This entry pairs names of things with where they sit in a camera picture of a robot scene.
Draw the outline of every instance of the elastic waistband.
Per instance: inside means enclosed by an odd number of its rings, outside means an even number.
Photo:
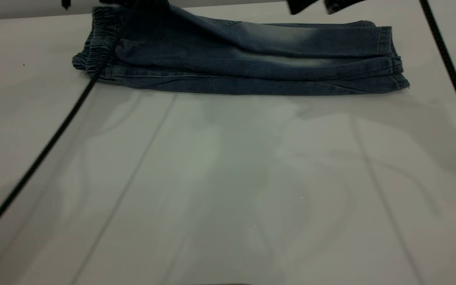
[[[121,27],[119,11],[115,7],[94,7],[92,30],[87,38],[84,50],[73,57],[73,66],[85,70],[88,75],[98,69],[98,65],[108,55],[110,46]]]

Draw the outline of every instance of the white table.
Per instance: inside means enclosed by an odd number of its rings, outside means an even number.
[[[456,1],[431,0],[456,64]],[[1,284],[456,284],[456,95],[416,0],[328,16],[394,28],[411,88],[221,96],[98,84],[0,222]],[[87,78],[90,15],[0,20],[0,201]]]

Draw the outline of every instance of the faded denim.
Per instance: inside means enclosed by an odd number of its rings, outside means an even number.
[[[140,11],[100,79],[135,88],[222,94],[340,95],[409,87],[391,27],[255,24],[210,19],[170,6]],[[124,7],[95,7],[73,65],[93,76]]]

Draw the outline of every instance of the white wall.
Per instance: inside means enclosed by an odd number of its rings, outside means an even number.
[[[279,1],[284,0],[170,0],[170,3],[199,7]],[[98,0],[71,0],[71,7],[65,11],[61,0],[0,0],[0,19],[90,13],[96,5],[99,5]]]

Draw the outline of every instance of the black cord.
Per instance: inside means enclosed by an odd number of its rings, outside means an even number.
[[[453,61],[451,60],[450,54],[448,49],[445,45],[445,41],[439,31],[439,27],[434,19],[434,14],[432,13],[432,9],[430,8],[428,0],[420,0],[420,4],[422,4],[423,13],[427,18],[427,22],[429,23],[430,30],[432,31],[432,35],[434,36],[434,40],[436,41],[437,48],[441,54],[443,59],[443,63],[445,63],[446,70],[448,71],[448,75],[450,77],[451,83],[455,88],[456,92],[456,70],[455,66],[453,65]]]
[[[116,38],[112,42],[112,45],[110,46],[110,49],[108,51],[108,54],[103,58],[103,61],[98,65],[98,69],[96,70],[96,73],[92,76],[91,80],[85,87],[84,91],[76,101],[75,105],[69,112],[68,116],[66,116],[65,120],[62,122],[62,124],[59,126],[58,130],[54,133],[52,138],[49,140],[47,145],[45,145],[45,148],[43,148],[42,152],[38,155],[36,160],[31,164],[30,168],[26,171],[24,176],[20,179],[20,181],[17,183],[15,188],[11,190],[11,193],[6,197],[5,201],[0,205],[0,218],[1,216],[8,210],[8,208],[11,206],[15,198],[20,194],[22,189],[26,186],[26,184],[29,182],[29,180],[33,177],[34,173],[38,169],[38,167],[42,164],[42,162],[46,159],[47,155],[49,155],[50,151],[60,137],[63,135],[65,130],[68,128],[69,124],[71,121],[75,118],[75,115],[78,113],[78,110],[82,107],[84,104],[84,101],[87,99],[87,96],[89,95],[89,92],[91,92],[92,88],[94,87],[94,84],[96,81],[98,81],[99,77],[101,76],[101,72],[103,69],[105,69],[106,65],[108,64],[109,60],[111,59],[112,55],[114,54],[117,45],[119,44],[119,41],[121,40],[122,36],[125,34],[125,31],[127,29],[128,23],[132,20],[133,15],[135,14],[135,11],[139,9],[140,7],[140,2],[142,0],[136,0],[135,5],[130,11],[130,14],[127,18],[127,20],[121,25],[121,28],[119,29],[119,32],[116,35]]]

